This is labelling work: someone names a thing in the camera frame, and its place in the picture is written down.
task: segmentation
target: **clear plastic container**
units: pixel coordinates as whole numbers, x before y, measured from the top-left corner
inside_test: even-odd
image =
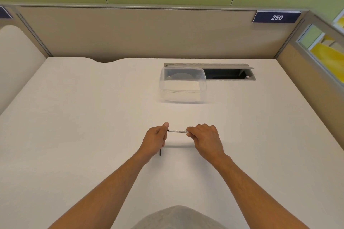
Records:
[[[204,101],[207,91],[202,68],[166,66],[160,75],[161,96],[166,101]]]

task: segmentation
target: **white desk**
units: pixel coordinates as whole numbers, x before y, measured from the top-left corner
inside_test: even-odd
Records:
[[[208,103],[166,103],[158,90],[164,63],[249,63],[257,80],[208,81]],[[48,58],[0,115],[1,227],[48,227],[165,121],[172,129],[215,125],[225,152],[308,226],[344,227],[344,152],[276,60],[86,58]],[[168,134],[113,228],[173,205],[248,228],[192,145]]]

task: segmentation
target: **glass panel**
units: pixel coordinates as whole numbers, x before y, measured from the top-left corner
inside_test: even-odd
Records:
[[[344,83],[344,48],[336,40],[321,32],[315,25],[311,25],[299,43],[341,83]]]

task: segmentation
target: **right hand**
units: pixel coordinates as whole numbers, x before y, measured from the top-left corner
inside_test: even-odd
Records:
[[[195,147],[202,157],[213,164],[217,159],[226,157],[223,146],[214,125],[198,124],[196,127],[187,127],[188,137],[195,142]]]

